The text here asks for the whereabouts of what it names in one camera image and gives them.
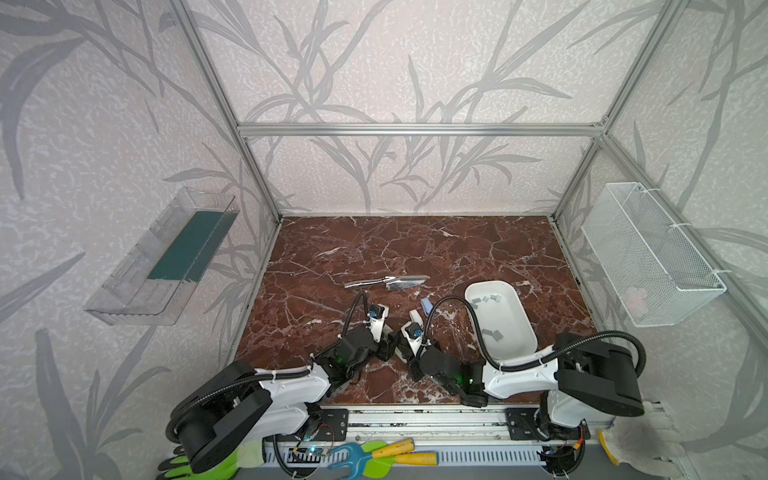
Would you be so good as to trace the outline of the small white stapler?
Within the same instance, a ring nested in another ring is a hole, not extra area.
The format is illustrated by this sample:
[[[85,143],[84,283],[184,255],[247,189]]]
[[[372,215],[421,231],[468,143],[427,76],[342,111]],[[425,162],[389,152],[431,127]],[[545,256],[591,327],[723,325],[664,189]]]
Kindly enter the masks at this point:
[[[415,323],[415,324],[417,324],[417,325],[419,325],[419,326],[422,326],[422,325],[423,325],[423,320],[422,320],[422,318],[421,318],[421,316],[419,315],[419,313],[418,313],[418,311],[417,311],[417,310],[410,310],[410,311],[409,311],[409,317],[410,317],[410,320],[411,320],[413,323]]]

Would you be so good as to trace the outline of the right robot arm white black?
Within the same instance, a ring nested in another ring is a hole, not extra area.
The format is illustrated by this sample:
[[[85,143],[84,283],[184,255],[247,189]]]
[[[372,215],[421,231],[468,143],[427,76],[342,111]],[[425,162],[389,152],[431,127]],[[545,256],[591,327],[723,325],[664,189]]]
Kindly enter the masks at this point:
[[[606,330],[589,336],[561,333],[554,344],[510,365],[490,358],[461,363],[427,339],[411,347],[415,364],[459,402],[485,408],[491,398],[543,393],[545,425],[573,429],[594,413],[640,417],[645,413],[639,377],[646,351],[633,335]]]

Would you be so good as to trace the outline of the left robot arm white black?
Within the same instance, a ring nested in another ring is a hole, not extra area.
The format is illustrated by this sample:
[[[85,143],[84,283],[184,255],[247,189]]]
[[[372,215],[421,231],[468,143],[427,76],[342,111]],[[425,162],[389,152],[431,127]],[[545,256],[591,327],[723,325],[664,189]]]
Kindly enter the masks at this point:
[[[372,358],[394,355],[396,334],[385,326],[375,334],[356,327],[303,367],[255,369],[238,360],[182,400],[171,412],[165,436],[177,456],[159,466],[165,478],[184,465],[195,477],[217,473],[237,459],[249,440],[291,435],[320,411],[319,403],[338,394]]]

